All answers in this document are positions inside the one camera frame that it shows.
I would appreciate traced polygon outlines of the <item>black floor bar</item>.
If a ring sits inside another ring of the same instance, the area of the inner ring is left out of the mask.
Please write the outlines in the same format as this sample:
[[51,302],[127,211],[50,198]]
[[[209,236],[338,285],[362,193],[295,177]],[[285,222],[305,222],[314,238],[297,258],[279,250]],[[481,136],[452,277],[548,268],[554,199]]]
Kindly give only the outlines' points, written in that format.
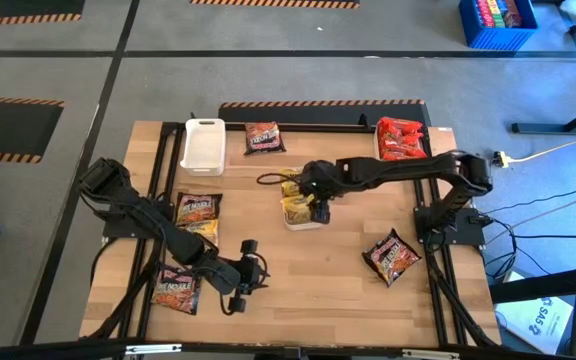
[[500,283],[490,287],[494,304],[571,295],[576,292],[576,270]]

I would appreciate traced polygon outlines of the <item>blue plastic crate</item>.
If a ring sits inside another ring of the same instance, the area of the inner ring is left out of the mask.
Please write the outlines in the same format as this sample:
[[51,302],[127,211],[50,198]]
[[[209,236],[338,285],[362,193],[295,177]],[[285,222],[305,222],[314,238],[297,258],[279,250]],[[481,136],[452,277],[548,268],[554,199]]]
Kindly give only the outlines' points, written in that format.
[[460,0],[467,45],[517,51],[538,30],[531,0]]

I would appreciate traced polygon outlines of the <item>black hazard-striped floor mat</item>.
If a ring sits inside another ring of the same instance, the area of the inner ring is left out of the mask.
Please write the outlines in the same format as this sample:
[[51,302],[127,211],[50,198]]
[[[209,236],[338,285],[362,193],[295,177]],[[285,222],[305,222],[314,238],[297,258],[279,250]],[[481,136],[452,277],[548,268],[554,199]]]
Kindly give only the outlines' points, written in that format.
[[0,97],[0,162],[39,163],[63,110],[61,100]]
[[78,21],[86,0],[0,0],[0,26]]
[[360,0],[189,0],[193,5],[359,9]]
[[358,125],[362,115],[370,124],[382,117],[428,122],[423,100],[290,100],[224,102],[219,117],[227,122],[277,122]]

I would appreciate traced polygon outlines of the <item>white printed cardboard box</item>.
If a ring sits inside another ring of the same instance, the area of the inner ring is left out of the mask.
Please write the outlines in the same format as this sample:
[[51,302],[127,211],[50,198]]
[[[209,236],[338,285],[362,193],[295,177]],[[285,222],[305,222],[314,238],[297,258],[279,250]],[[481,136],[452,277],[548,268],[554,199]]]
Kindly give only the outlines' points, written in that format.
[[573,306],[558,297],[500,303],[501,326],[542,353],[555,355]]

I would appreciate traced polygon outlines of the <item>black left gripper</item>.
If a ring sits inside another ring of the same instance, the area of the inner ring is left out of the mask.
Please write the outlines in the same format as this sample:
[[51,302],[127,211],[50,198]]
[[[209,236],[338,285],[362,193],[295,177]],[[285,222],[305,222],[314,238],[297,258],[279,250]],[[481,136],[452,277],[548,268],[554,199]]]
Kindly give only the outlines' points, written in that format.
[[268,276],[267,266],[259,264],[256,256],[258,242],[253,239],[244,240],[241,244],[241,257],[239,260],[232,260],[230,264],[239,272],[240,280],[235,289],[235,294],[229,299],[228,313],[243,313],[246,307],[244,295],[251,295],[252,292],[268,288],[269,285],[259,284],[260,278]]

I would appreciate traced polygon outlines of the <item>white plastic bin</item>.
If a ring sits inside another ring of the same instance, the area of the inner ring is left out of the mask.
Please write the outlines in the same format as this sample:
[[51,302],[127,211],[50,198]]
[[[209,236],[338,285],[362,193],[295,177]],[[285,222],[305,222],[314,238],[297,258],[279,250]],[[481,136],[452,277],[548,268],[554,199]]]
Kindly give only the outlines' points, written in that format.
[[180,166],[194,177],[221,176],[225,168],[225,122],[219,118],[189,119],[185,133]]
[[[379,131],[379,130],[378,130],[378,127],[377,127],[377,125],[376,125],[376,130],[375,130],[375,133],[374,133],[373,143],[374,143],[374,146],[375,146],[376,157],[377,157],[379,160],[381,160],[380,157],[381,157],[382,154],[380,153],[380,150],[379,150],[379,147],[380,147],[381,145],[379,144],[378,140],[379,140],[379,136],[380,136],[382,133],[386,133],[386,132],[381,132],[381,131]],[[419,139],[419,144],[417,145],[417,146],[418,146],[419,148],[421,148],[421,149],[423,149],[422,138]]]
[[321,223],[314,222],[313,220],[310,223],[302,224],[302,225],[288,225],[285,220],[284,223],[286,227],[291,231],[302,231],[302,230],[312,230],[319,227],[322,227]]

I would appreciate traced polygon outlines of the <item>black aluminium rig frame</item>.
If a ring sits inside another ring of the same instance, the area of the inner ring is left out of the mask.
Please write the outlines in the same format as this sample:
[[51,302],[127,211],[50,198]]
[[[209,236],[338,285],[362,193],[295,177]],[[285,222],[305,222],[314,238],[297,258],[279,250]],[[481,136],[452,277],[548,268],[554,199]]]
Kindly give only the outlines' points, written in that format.
[[364,263],[362,253],[396,230],[416,243],[415,206],[431,200],[427,184],[399,182],[350,194],[333,202],[331,222],[292,231],[283,221],[278,186],[261,186],[257,176],[325,159],[370,156],[368,133],[285,132],[282,154],[245,156],[245,136],[227,135],[226,164],[219,177],[192,177],[179,165],[182,125],[139,121],[124,164],[133,186],[146,192],[154,170],[159,192],[222,195],[218,245],[236,258],[246,239],[258,242],[270,275],[266,287],[247,300],[244,313],[222,314],[218,293],[203,285],[198,311],[188,315],[135,299],[122,333],[150,342],[179,343],[185,351],[270,352],[285,356],[315,352],[386,353],[439,344],[427,267],[418,262],[392,285]]

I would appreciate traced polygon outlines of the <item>black Fire Noodle ramen pack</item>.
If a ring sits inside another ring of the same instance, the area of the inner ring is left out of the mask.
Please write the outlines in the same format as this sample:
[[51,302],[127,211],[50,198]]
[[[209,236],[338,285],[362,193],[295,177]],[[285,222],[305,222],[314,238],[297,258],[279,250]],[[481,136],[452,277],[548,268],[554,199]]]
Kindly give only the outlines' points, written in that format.
[[286,148],[276,122],[245,123],[245,155],[285,152]]
[[192,272],[163,265],[156,278],[150,302],[189,315],[196,315],[200,281]]
[[421,260],[421,256],[394,228],[361,256],[387,287],[391,287],[408,268]]
[[220,213],[222,194],[191,194],[179,192],[177,195],[178,225],[216,220]]

